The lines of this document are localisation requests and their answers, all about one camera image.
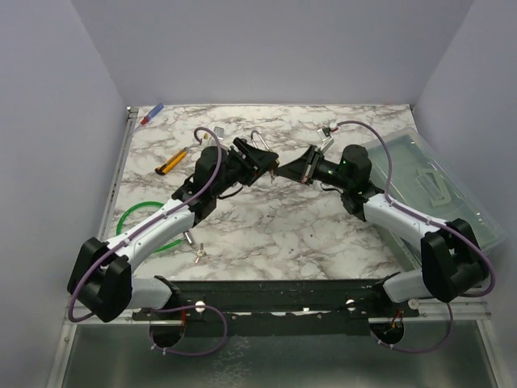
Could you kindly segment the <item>brass padlock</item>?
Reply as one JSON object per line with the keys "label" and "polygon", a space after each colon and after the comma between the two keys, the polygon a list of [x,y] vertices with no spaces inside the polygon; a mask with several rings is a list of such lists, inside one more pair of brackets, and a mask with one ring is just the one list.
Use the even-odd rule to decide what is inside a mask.
{"label": "brass padlock", "polygon": [[[255,148],[262,147],[265,151],[270,152],[270,153],[272,152],[271,147],[268,145],[268,143],[264,139],[263,135],[257,129],[253,129],[251,131],[251,133],[250,133],[250,140],[251,140],[251,143],[252,143],[253,147],[255,147]],[[272,163],[271,167],[269,168],[269,171],[273,172],[279,166],[279,164],[280,164],[280,161],[277,158]]]}

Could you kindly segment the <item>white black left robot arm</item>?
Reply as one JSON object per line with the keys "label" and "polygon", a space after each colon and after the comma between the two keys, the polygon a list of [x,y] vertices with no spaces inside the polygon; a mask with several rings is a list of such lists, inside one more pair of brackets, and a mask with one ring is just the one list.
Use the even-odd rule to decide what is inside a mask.
{"label": "white black left robot arm", "polygon": [[220,143],[205,147],[193,174],[152,216],[107,241],[83,243],[67,285],[70,302],[82,303],[105,323],[139,308],[173,318],[179,300],[172,283],[162,276],[137,279],[134,272],[159,247],[203,221],[226,190],[237,183],[252,185],[276,169],[277,159],[276,153],[241,138],[228,150]]}

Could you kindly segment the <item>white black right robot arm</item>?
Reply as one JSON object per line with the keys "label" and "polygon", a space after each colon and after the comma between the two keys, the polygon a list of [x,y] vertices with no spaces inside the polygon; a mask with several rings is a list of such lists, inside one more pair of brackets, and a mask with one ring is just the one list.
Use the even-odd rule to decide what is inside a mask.
{"label": "white black right robot arm", "polygon": [[488,277],[489,267],[468,222],[444,221],[396,204],[372,183],[371,170],[368,152],[361,145],[347,146],[338,163],[326,160],[312,145],[276,174],[305,185],[318,181],[337,188],[350,215],[390,230],[417,248],[420,268],[389,277],[383,289],[372,295],[378,315],[388,317],[410,299],[450,302]]}

